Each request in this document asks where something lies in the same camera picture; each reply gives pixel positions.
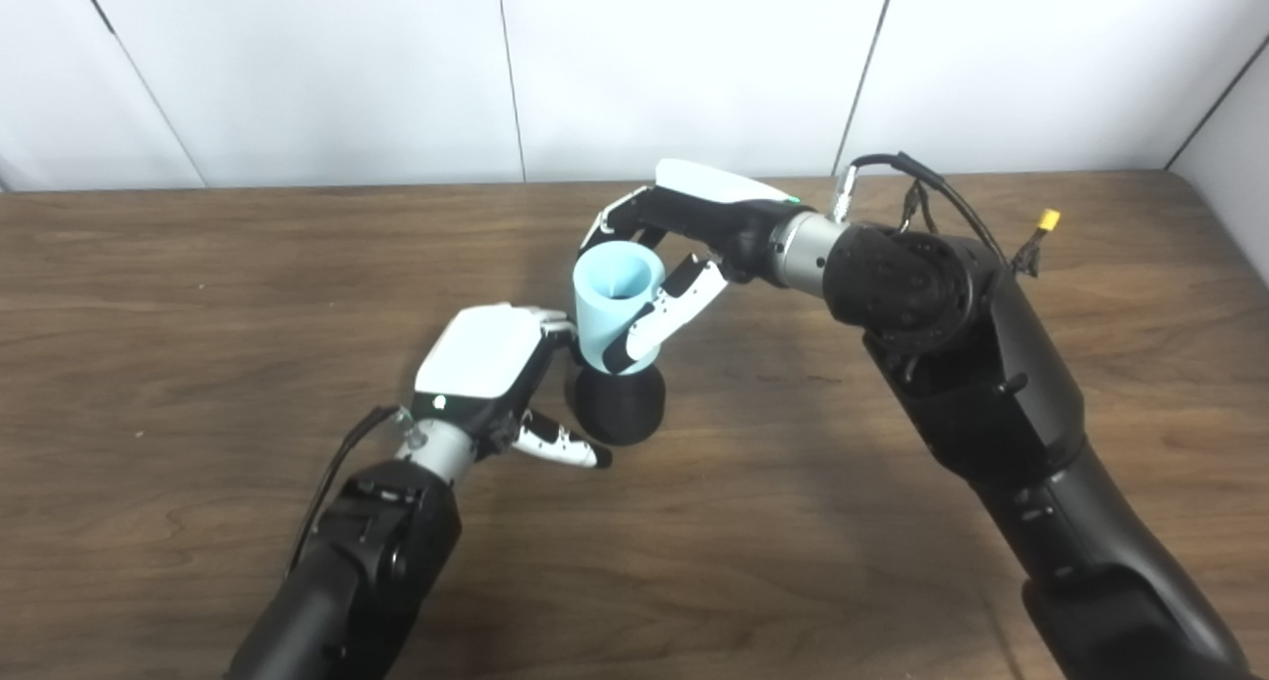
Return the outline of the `white and black right hand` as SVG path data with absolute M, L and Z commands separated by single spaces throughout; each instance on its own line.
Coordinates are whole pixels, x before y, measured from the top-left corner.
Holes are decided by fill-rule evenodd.
M 707 247 L 690 254 L 654 285 L 648 301 L 617 315 L 618 324 L 600 329 L 577 311 L 581 359 L 607 374 L 631 374 L 648 367 L 660 345 L 697 318 L 730 283 L 765 280 L 780 285 L 778 237 L 808 207 L 774 186 L 699 164 L 662 159 L 654 184 L 640 186 L 603 207 L 579 247 L 629 242 L 640 254 L 654 252 L 675 233 Z

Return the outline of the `white and black left hand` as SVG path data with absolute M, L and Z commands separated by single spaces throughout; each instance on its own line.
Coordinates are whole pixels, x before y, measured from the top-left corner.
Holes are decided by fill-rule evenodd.
M 448 485 L 505 450 L 584 469 L 612 467 L 610 450 L 530 409 L 557 351 L 571 350 L 576 337 L 560 310 L 497 303 L 458 311 L 418 367 L 398 458 Z

